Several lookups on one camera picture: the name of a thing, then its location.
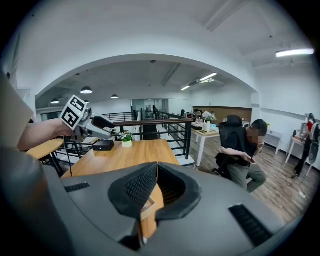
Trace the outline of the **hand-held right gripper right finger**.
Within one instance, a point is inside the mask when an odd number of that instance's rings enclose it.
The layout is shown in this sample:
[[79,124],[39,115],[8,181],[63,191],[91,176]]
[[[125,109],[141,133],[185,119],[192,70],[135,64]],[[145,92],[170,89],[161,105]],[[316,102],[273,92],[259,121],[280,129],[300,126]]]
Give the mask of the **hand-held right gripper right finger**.
[[158,185],[165,206],[149,256],[262,256],[260,246],[284,222],[233,182],[186,167],[160,163]]

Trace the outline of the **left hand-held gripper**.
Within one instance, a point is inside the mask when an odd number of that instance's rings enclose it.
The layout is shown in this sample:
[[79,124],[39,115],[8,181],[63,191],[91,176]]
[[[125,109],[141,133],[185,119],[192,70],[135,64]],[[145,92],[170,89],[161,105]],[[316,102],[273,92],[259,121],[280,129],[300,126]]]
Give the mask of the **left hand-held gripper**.
[[74,133],[79,142],[87,136],[99,139],[110,139],[111,133],[106,129],[113,129],[115,124],[105,116],[92,116],[92,111],[87,103],[73,95],[65,105],[60,118]]

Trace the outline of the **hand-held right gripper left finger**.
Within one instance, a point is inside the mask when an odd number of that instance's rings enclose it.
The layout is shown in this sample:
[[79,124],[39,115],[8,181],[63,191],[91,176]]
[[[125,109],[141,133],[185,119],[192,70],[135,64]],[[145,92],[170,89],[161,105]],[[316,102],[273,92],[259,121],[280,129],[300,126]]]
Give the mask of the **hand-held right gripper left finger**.
[[141,210],[157,181],[155,162],[60,179],[45,169],[67,256],[141,256]]

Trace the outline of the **person's left forearm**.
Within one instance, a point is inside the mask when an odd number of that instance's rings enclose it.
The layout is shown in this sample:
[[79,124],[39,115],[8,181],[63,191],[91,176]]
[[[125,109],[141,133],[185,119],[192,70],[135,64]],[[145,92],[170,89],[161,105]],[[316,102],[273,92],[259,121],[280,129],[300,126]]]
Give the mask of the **person's left forearm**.
[[50,119],[39,123],[29,123],[18,142],[19,151],[28,151],[59,136],[72,136],[70,129],[62,119]]

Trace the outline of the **black rectangular box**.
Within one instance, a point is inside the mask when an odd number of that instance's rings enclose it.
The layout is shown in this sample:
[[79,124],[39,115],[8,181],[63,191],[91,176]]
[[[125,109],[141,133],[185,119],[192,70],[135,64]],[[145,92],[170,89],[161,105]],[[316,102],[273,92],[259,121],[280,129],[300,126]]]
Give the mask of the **black rectangular box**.
[[93,151],[111,151],[115,146],[113,140],[98,140],[92,145]]

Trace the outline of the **potted flowers white pot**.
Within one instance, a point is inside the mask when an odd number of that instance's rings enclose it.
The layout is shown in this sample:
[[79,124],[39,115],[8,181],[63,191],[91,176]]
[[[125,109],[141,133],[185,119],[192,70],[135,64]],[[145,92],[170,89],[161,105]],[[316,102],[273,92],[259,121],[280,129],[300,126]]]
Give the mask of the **potted flowers white pot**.
[[133,146],[133,136],[128,130],[119,133],[116,138],[118,141],[121,141],[123,148],[131,148]]

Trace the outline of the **square wooden table white legs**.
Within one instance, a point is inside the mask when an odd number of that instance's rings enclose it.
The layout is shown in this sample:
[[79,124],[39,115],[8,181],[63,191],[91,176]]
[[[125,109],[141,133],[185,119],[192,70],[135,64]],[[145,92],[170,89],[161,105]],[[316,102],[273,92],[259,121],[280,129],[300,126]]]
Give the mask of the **square wooden table white legs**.
[[179,165],[169,143],[164,139],[134,141],[132,147],[128,148],[116,141],[110,151],[90,150],[62,178],[118,171],[149,162]]

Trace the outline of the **round wooden table black base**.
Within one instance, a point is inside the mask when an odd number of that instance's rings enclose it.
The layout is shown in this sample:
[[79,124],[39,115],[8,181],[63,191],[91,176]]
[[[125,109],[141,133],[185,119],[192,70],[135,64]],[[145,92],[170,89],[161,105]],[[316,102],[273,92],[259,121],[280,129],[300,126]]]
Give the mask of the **round wooden table black base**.
[[61,138],[56,138],[49,140],[41,145],[31,148],[26,153],[35,159],[41,161],[43,159],[49,159],[52,167],[54,167],[61,177],[63,175],[63,169],[61,168],[55,152],[64,144],[64,140]]

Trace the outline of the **black metal railing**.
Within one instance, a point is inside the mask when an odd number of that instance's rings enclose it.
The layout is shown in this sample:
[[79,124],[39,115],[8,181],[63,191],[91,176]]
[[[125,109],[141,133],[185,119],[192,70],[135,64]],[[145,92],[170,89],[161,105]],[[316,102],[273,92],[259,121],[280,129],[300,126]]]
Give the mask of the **black metal railing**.
[[189,158],[192,120],[178,115],[157,112],[154,119],[143,119],[142,113],[137,116],[133,112],[101,115],[114,123],[114,128],[106,128],[111,133],[111,138],[116,141],[119,133],[129,131],[132,134],[132,142],[159,140],[161,135],[169,135],[168,143],[173,143],[173,151],[179,151],[177,157]]

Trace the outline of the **person's grey printed shirt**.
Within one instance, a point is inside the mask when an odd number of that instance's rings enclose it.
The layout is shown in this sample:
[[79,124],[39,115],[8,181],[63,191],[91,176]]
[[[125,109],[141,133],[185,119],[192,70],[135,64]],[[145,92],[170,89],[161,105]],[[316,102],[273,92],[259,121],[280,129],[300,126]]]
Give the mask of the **person's grey printed shirt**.
[[0,148],[16,148],[33,116],[32,109],[0,72]]

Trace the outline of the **wooden top table white legs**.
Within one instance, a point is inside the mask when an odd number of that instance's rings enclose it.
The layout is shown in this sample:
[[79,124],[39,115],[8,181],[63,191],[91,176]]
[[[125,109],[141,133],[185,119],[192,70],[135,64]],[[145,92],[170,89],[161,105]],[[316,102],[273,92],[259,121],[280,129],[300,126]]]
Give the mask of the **wooden top table white legs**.
[[208,138],[215,138],[219,136],[219,131],[204,131],[202,130],[202,127],[197,125],[195,122],[191,123],[191,131],[193,134],[196,135],[196,143],[199,142],[199,151],[197,155],[197,161],[196,161],[196,166],[200,167],[203,153],[204,153],[204,148],[205,148],[205,142],[206,139]]

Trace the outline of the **pastel flower bouquet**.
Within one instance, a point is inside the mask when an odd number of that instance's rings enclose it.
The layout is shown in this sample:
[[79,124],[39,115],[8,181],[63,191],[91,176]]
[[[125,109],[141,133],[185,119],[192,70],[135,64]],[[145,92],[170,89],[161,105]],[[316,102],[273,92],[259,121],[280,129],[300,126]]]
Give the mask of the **pastel flower bouquet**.
[[211,129],[211,124],[213,124],[217,119],[214,113],[205,111],[202,114],[202,120],[204,123],[204,131],[209,132]]

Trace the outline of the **white desk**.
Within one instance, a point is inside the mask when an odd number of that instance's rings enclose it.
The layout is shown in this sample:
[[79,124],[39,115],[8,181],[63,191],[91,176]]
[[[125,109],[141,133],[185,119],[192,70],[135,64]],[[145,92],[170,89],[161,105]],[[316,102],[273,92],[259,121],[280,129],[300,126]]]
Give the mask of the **white desk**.
[[283,134],[274,130],[268,130],[265,136],[265,144],[275,148],[275,155],[278,154],[280,150],[280,145],[282,144]]

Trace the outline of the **white side table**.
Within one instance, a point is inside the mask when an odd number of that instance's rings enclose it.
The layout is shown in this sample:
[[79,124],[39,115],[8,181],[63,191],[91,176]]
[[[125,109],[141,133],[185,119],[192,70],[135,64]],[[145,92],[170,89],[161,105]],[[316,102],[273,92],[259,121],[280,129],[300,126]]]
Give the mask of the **white side table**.
[[[290,148],[289,148],[289,151],[286,153],[286,160],[285,160],[285,164],[288,163],[289,159],[290,159],[290,156],[292,155],[292,151],[294,149],[294,146],[295,145],[301,145],[301,146],[304,146],[305,143],[303,141],[301,141],[301,139],[299,137],[292,137],[291,138],[291,144],[290,144]],[[313,164],[311,163],[308,167],[308,170],[305,174],[305,176],[307,177],[310,173],[310,171],[312,170],[313,168]]]

